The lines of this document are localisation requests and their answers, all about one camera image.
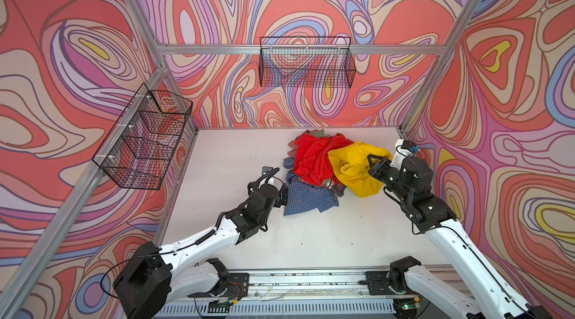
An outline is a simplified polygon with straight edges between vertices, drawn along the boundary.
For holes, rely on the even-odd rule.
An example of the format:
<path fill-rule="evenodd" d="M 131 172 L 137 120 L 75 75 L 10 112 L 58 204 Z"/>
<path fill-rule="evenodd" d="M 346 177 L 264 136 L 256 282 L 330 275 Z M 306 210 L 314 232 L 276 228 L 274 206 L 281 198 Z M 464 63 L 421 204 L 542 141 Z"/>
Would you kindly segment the yellow cloth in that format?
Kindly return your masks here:
<path fill-rule="evenodd" d="M 336 178 L 359 198 L 374 196 L 383 187 L 383 183 L 372 178 L 368 173 L 369 155 L 392 160 L 392 154 L 385 148 L 363 142 L 355 142 L 328 152 L 328 159 Z"/>

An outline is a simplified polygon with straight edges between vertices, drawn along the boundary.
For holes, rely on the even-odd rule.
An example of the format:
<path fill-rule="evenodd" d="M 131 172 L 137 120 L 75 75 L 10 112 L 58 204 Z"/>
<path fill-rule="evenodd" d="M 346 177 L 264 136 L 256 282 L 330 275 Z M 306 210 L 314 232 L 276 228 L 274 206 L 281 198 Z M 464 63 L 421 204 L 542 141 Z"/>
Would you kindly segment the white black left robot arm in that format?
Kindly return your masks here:
<path fill-rule="evenodd" d="M 272 209 L 287 199 L 288 187 L 281 180 L 260 179 L 249 183 L 247 200 L 222 212 L 214 226 L 173 244 L 142 244 L 121 263 L 112 284 L 126 317 L 152 318 L 174 300 L 226 293 L 230 274 L 215 254 L 265 232 Z"/>

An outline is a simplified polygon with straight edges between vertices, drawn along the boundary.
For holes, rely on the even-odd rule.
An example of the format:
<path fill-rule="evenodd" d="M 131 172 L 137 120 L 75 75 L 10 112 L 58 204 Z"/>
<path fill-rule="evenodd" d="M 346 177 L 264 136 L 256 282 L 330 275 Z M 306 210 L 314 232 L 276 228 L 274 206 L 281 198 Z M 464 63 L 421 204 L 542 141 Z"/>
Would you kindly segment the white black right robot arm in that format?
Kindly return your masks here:
<path fill-rule="evenodd" d="M 451 318 L 550 318 L 543 306 L 529 303 L 486 259 L 465 232 L 454 211 L 431 193 L 433 172 L 418 157 L 393 166 L 387 157 L 368 156 L 369 175 L 381 182 L 413 227 L 448 259 L 470 291 L 465 295 L 406 256 L 391 263 L 383 283 L 396 293 L 413 291 Z"/>

